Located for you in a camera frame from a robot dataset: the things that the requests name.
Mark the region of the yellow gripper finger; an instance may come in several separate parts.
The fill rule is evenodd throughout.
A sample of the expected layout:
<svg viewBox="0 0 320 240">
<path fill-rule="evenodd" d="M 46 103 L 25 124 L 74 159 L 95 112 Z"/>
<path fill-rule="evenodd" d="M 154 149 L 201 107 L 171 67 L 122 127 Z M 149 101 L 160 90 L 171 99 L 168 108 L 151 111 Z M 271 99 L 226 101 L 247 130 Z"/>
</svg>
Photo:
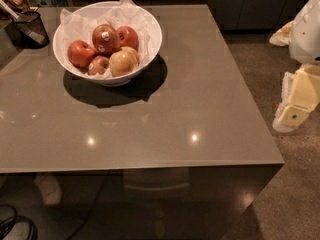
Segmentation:
<svg viewBox="0 0 320 240">
<path fill-rule="evenodd" d="M 282 28 L 277 30 L 269 39 L 269 42 L 275 46 L 288 46 L 290 41 L 290 33 L 294 25 L 293 21 L 288 22 Z"/>
<path fill-rule="evenodd" d="M 281 98 L 273 129 L 289 133 L 296 130 L 320 104 L 320 67 L 303 64 L 295 73 L 286 72 Z"/>
</svg>

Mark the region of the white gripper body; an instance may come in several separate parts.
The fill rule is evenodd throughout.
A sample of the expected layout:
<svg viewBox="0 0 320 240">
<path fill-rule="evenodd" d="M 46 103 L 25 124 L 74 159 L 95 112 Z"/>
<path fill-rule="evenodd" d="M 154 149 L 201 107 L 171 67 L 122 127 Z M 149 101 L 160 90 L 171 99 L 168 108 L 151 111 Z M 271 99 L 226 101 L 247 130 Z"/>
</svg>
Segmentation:
<svg viewBox="0 0 320 240">
<path fill-rule="evenodd" d="M 289 36 L 289 54 L 302 64 L 320 63 L 320 0 L 308 0 L 296 15 Z"/>
</svg>

